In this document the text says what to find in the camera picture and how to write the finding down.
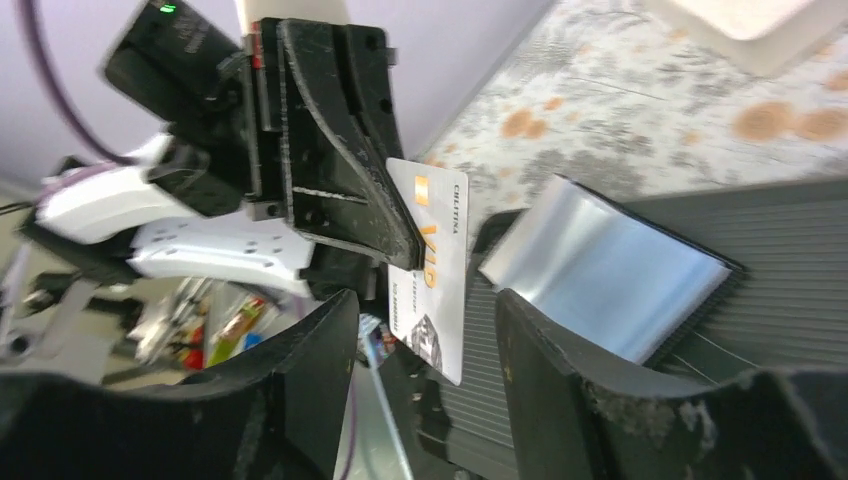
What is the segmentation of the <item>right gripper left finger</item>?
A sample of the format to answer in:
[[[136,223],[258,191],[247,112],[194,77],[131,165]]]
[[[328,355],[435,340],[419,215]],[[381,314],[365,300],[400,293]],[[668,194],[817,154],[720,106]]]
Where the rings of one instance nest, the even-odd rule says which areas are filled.
[[[1,378],[5,479],[330,479],[357,348],[344,290],[300,322],[174,385],[113,391]]]

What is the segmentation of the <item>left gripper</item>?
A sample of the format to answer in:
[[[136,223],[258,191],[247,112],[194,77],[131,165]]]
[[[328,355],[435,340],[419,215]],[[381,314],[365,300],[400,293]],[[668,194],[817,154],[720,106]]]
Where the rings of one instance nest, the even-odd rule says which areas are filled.
[[[420,267],[422,238],[387,169],[403,150],[385,31],[263,18],[245,50],[247,201],[317,243]]]

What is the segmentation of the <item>white plastic tray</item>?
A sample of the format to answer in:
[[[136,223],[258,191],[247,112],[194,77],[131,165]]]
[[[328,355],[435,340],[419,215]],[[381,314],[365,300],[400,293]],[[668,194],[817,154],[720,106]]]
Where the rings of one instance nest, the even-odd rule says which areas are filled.
[[[775,76],[847,23],[845,0],[652,0],[646,9],[741,70]]]

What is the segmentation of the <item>credit card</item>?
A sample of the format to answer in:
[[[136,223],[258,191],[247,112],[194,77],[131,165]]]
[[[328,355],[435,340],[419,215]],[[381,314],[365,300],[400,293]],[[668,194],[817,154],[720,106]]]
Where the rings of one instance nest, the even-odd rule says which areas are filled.
[[[424,241],[419,270],[388,268],[390,329],[449,382],[463,374],[469,182],[461,171],[390,158],[387,168]]]

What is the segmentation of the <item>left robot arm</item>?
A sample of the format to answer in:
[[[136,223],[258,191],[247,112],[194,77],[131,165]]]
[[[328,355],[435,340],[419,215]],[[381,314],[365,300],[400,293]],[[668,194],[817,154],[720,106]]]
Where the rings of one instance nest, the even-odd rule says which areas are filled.
[[[111,286],[207,277],[365,295],[424,243],[387,163],[402,155],[385,32],[340,1],[244,1],[235,42],[184,1],[144,1],[105,79],[165,124],[120,161],[66,157],[20,224]]]

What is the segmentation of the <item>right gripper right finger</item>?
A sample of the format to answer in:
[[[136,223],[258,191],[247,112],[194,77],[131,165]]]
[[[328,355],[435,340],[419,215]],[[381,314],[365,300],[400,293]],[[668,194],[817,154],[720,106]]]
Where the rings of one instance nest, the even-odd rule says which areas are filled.
[[[624,360],[509,289],[495,323],[523,479],[847,475],[843,369],[753,369],[702,385]]]

